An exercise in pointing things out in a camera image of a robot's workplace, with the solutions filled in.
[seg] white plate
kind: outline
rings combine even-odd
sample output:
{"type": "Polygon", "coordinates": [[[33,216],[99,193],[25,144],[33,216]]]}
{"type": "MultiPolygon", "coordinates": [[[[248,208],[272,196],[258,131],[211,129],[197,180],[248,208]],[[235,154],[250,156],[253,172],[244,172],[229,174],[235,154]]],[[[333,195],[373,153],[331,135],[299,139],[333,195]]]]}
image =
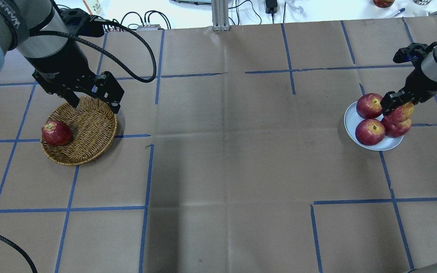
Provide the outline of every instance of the white plate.
{"type": "MultiPolygon", "coordinates": [[[[381,114],[379,117],[377,117],[377,119],[381,121],[383,117],[384,116],[381,114]]],[[[345,112],[345,118],[344,118],[345,129],[347,130],[348,136],[355,143],[364,147],[365,149],[372,150],[372,151],[387,151],[399,145],[399,143],[401,143],[402,139],[404,138],[403,135],[398,138],[390,138],[386,136],[385,138],[383,138],[381,142],[377,143],[376,145],[372,145],[372,146],[363,145],[357,140],[357,137],[355,137],[355,129],[357,129],[357,125],[363,120],[364,119],[357,114],[357,102],[354,102],[347,108],[347,111],[345,112]]]]}

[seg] power adapter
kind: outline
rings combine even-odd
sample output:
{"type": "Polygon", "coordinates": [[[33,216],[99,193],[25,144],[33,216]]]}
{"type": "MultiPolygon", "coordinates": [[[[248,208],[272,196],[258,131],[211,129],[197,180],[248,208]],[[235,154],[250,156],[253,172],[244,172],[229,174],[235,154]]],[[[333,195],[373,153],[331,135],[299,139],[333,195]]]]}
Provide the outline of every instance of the power adapter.
{"type": "Polygon", "coordinates": [[[278,1],[277,0],[266,0],[266,13],[274,14],[278,12],[278,1]]]}

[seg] wicker basket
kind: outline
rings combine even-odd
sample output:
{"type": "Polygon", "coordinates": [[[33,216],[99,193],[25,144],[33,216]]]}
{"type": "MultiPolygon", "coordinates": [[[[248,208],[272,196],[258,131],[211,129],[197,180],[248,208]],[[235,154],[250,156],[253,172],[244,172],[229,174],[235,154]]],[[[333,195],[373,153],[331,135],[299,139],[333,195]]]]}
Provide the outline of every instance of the wicker basket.
{"type": "Polygon", "coordinates": [[[99,157],[111,145],[118,129],[118,118],[98,99],[81,97],[77,108],[67,102],[50,114],[47,121],[65,122],[72,130],[72,140],[64,146],[52,146],[41,136],[43,151],[52,161],[75,166],[99,157]]]}

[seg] blue pen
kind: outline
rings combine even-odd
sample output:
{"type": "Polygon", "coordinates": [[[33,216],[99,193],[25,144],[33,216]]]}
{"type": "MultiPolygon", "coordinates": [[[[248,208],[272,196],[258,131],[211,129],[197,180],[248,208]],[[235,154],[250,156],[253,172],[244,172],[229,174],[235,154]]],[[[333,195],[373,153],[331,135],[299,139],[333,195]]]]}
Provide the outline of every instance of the blue pen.
{"type": "Polygon", "coordinates": [[[396,12],[394,12],[393,14],[387,16],[386,18],[394,18],[394,17],[396,17],[397,15],[403,13],[405,10],[406,10],[405,8],[399,9],[398,11],[396,11],[396,12]]]}

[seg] robotic arm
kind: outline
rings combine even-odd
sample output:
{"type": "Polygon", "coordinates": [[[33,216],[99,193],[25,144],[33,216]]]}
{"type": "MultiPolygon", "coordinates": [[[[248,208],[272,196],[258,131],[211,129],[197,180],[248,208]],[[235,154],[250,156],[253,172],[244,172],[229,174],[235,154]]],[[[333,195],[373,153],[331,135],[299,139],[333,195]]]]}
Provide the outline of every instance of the robotic arm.
{"type": "Polygon", "coordinates": [[[411,43],[397,51],[393,61],[411,61],[414,70],[407,76],[406,84],[398,92],[387,92],[381,101],[383,114],[387,116],[396,107],[412,101],[426,102],[437,94],[437,42],[431,45],[411,43]]]}
{"type": "MultiPolygon", "coordinates": [[[[105,25],[116,23],[90,16],[80,9],[60,11],[53,0],[0,0],[0,70],[5,53],[16,48],[35,67],[33,77],[45,92],[57,94],[73,107],[79,103],[74,92],[83,92],[106,102],[117,113],[123,88],[109,71],[99,75],[90,71],[87,58],[75,41],[85,42],[100,51],[98,46],[77,36],[103,36],[105,25]]],[[[122,64],[135,79],[151,82],[156,77],[152,50],[139,35],[134,32],[132,35],[141,40],[151,54],[151,79],[136,76],[111,54],[103,53],[122,64]]]]}

